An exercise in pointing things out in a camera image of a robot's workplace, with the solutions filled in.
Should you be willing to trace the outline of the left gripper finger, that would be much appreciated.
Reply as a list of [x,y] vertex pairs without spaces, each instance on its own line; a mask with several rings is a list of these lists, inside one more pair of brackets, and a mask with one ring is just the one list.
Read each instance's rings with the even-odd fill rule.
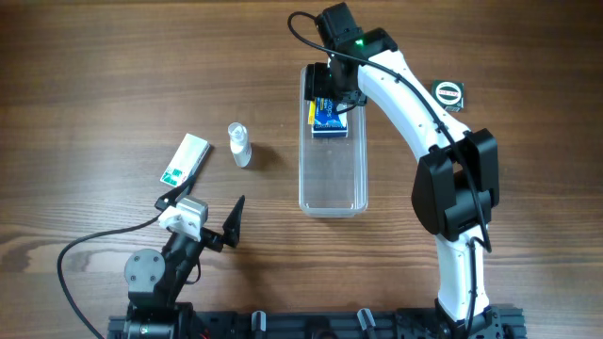
[[160,196],[155,202],[155,209],[166,210],[169,206],[176,206],[180,200],[190,193],[195,183],[196,177],[189,177],[178,187]]
[[222,225],[222,243],[231,248],[236,248],[240,240],[242,212],[245,203],[245,196],[241,195]]

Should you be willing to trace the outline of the blue yellow VapoDrops box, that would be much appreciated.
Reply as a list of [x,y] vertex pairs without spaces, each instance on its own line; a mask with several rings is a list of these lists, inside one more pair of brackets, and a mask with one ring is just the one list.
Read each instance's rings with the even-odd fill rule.
[[310,102],[308,109],[308,123],[314,124],[340,124],[348,127],[347,113],[338,111],[339,103],[331,99],[316,98]]

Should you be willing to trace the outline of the white green medicine box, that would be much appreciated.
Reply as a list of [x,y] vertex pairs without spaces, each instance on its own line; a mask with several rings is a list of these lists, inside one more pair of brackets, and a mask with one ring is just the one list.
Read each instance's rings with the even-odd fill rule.
[[180,186],[201,166],[210,149],[205,139],[186,134],[159,181],[172,187]]

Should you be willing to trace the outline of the small dark green box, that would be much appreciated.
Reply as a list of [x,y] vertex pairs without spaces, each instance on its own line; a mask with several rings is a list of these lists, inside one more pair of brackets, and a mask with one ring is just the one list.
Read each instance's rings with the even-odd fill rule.
[[464,108],[464,84],[449,80],[432,82],[432,97],[448,112],[460,112]]

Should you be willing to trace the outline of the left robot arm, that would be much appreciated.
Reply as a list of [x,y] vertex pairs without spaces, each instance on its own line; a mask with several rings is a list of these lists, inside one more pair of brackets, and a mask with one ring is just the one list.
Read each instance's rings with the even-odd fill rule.
[[240,196],[217,233],[204,227],[208,205],[190,195],[196,179],[160,196],[155,208],[160,211],[160,226],[171,233],[162,250],[138,250],[127,260],[124,277],[129,304],[122,324],[110,320],[110,338],[208,338],[210,332],[190,302],[177,300],[193,269],[200,269],[203,250],[220,252],[235,248],[245,197]]

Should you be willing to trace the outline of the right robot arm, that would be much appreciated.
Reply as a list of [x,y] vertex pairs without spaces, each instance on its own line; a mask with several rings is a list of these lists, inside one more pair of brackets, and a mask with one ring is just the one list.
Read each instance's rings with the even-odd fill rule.
[[329,58],[312,67],[307,98],[329,98],[352,110],[373,101],[410,147],[416,162],[412,206],[433,235],[440,287],[438,335],[470,338],[493,315],[484,291],[483,255],[491,251],[488,224],[499,202],[497,141],[451,117],[414,76],[382,28],[363,30],[339,3],[313,16]]

